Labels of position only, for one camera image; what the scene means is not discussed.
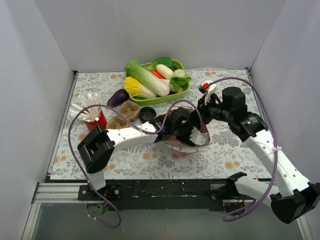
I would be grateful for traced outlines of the pink paper gift bag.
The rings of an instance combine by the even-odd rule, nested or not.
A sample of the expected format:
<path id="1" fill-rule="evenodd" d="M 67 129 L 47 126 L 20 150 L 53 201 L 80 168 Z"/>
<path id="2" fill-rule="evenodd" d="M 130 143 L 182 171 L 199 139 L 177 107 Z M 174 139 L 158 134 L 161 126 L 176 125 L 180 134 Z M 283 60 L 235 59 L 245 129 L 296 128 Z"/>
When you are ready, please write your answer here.
<path id="1" fill-rule="evenodd" d="M 168 114 L 159 115 L 151 120 L 152 125 L 154 125 L 154 127 L 159 130 L 159 133 L 157 134 L 158 137 L 155 140 L 156 142 L 163 142 L 165 146 L 171 148 L 172 150 L 186 154 L 192 154 L 210 145 L 209 142 L 206 145 L 189 146 L 183 142 L 176 140 L 175 137 L 171 137 L 170 139 L 165 141 L 160 141 L 160 132 L 163 130 L 166 119 L 168 118 L 173 121 L 176 121 L 178 119 L 190 120 L 193 127 L 196 127 L 201 133 L 208 133 L 209 135 L 207 127 L 201 124 L 200 118 L 195 110 L 192 110 L 190 107 L 186 106 L 175 106 L 169 111 Z"/>

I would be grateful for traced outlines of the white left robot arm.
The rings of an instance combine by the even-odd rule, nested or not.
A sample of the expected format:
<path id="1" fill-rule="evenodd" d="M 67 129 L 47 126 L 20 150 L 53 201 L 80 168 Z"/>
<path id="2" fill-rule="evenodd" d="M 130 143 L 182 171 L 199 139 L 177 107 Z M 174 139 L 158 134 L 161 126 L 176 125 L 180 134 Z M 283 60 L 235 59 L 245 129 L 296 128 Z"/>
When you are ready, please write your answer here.
<path id="1" fill-rule="evenodd" d="M 167 118 L 164 114 L 160 115 L 138 126 L 137 129 L 127 127 L 107 130 L 101 125 L 96 126 L 77 146 L 91 185 L 89 194 L 95 200 L 101 200 L 106 196 L 104 168 L 113 153 L 140 144 L 164 142 L 171 137 L 195 146 L 190 140 L 190 135 L 193 128 L 200 127 L 201 121 L 197 112 L 182 107 L 173 110 Z"/>

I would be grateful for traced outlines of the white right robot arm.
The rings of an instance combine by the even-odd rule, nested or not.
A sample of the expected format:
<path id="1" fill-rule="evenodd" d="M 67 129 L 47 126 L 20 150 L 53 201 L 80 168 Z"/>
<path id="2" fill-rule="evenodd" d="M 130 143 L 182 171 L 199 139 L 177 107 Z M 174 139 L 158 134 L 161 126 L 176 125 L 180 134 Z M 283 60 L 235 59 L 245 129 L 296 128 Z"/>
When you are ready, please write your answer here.
<path id="1" fill-rule="evenodd" d="M 225 181 L 225 185 L 212 190 L 215 197 L 237 199 L 249 196 L 258 203 L 269 206 L 276 217 L 289 224 L 309 211 L 320 201 L 320 184 L 312 183 L 290 162 L 281 147 L 275 143 L 264 120 L 248 111 L 246 96 L 238 87 L 222 90 L 222 97 L 210 96 L 209 103 L 202 103 L 206 122 L 226 122 L 230 130 L 250 148 L 271 174 L 270 184 L 237 172 Z"/>

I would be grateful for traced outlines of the brown cardboard cup carrier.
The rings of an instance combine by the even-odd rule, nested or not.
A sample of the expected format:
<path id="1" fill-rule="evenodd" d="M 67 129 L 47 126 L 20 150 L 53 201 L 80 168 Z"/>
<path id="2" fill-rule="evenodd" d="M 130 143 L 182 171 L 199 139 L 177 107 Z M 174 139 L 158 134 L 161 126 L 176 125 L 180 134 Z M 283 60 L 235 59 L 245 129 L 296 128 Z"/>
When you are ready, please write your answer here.
<path id="1" fill-rule="evenodd" d="M 133 122 L 137 119 L 140 113 L 140 106 L 132 101 L 125 101 L 119 108 L 118 111 L 125 119 Z M 113 116 L 106 124 L 107 129 L 120 130 L 128 128 L 130 125 L 122 117 L 117 114 Z"/>

